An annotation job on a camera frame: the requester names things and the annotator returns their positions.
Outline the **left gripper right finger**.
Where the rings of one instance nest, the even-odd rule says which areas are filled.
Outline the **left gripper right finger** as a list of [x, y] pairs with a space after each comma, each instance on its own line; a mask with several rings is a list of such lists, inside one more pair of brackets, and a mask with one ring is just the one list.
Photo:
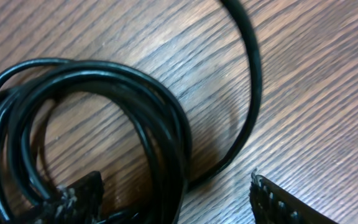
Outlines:
[[336, 224], [253, 170], [250, 204], [256, 224]]

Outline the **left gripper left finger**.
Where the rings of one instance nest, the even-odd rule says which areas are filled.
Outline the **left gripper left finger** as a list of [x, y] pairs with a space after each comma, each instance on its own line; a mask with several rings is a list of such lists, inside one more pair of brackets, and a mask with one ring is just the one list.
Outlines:
[[68, 187], [62, 188], [59, 197], [25, 212], [17, 218], [17, 223], [97, 223], [103, 193], [101, 174], [92, 171]]

